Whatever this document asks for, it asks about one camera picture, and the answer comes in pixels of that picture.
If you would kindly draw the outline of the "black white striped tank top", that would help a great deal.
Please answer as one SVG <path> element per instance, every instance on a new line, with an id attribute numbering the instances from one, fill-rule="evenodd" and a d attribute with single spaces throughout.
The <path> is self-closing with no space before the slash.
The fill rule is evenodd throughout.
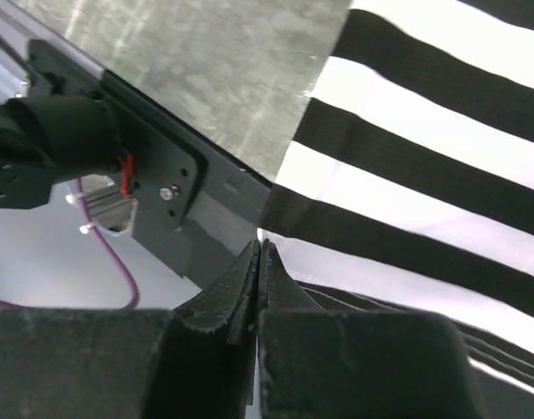
<path id="1" fill-rule="evenodd" d="M 311 96 L 259 238 L 534 396 L 534 1 L 354 1 Z"/>

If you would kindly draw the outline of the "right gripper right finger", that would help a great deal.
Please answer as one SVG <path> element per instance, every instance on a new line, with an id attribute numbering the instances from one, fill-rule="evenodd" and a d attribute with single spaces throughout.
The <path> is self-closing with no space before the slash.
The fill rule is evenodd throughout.
<path id="1" fill-rule="evenodd" d="M 454 324 L 428 312 L 326 310 L 264 241 L 257 337 L 265 418 L 484 418 Z"/>

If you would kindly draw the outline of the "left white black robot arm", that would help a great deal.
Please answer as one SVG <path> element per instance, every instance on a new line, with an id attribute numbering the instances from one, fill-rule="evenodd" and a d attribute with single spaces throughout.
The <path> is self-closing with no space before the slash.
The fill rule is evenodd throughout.
<path id="1" fill-rule="evenodd" d="M 99 96 L 65 96 L 59 79 L 38 72 L 1 37 L 0 48 L 41 90 L 0 104 L 0 209 L 46 205 L 55 184 L 100 173 L 120 174 L 120 193 L 129 197 L 134 158 L 111 106 Z"/>

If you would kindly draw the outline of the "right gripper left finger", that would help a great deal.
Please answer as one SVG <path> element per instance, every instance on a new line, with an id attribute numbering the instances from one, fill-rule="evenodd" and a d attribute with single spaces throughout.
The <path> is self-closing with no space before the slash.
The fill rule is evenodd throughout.
<path id="1" fill-rule="evenodd" d="M 259 253 L 171 311 L 0 311 L 0 418 L 244 417 Z"/>

